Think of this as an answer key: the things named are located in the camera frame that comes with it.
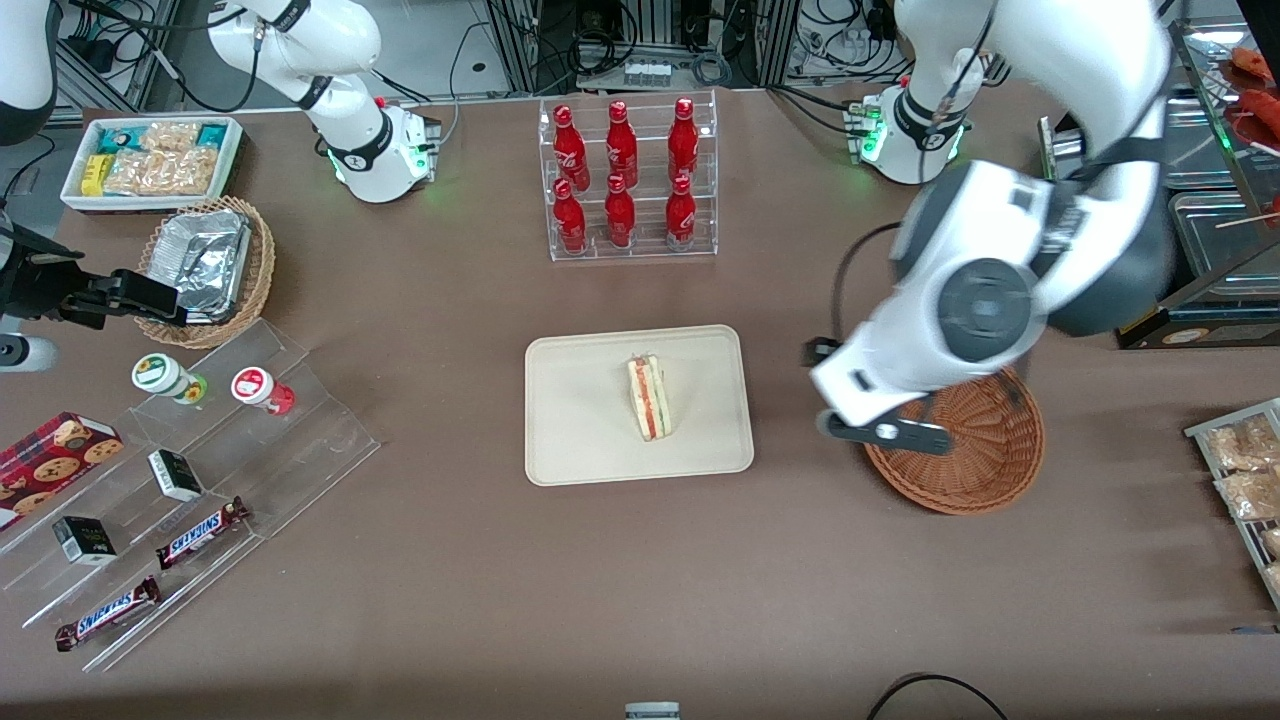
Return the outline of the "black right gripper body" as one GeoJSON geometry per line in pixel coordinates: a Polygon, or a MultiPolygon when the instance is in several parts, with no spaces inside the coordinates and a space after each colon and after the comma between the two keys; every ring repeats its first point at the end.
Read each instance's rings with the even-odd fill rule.
{"type": "Polygon", "coordinates": [[[119,315],[99,283],[105,275],[83,272],[84,256],[26,228],[3,229],[9,254],[3,261],[3,314],[22,320],[50,319],[101,329],[119,315]]]}

